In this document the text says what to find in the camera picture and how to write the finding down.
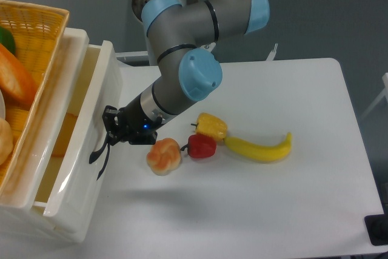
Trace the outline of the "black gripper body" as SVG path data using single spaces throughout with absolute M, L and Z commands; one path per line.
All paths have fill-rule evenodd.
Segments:
M 159 118 L 150 119 L 143 111 L 141 99 L 135 98 L 119 109 L 119 127 L 124 131 L 123 141 L 131 145 L 154 145 L 159 128 Z

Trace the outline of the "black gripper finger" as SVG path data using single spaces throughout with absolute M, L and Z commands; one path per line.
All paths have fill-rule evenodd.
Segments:
M 114 146 L 118 143 L 125 143 L 129 140 L 129 135 L 124 132 L 113 133 L 107 132 L 104 140 L 105 146 Z
M 120 110 L 107 105 L 102 114 L 102 121 L 107 132 L 118 132 L 120 130 L 118 115 Z

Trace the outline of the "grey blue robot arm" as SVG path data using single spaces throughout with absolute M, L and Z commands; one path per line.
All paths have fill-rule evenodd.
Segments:
M 105 108 L 106 144 L 154 144 L 161 126 L 220 85 L 221 66 L 204 45 L 257 31 L 269 18 L 269 0 L 148 0 L 141 22 L 161 76 L 125 107 Z

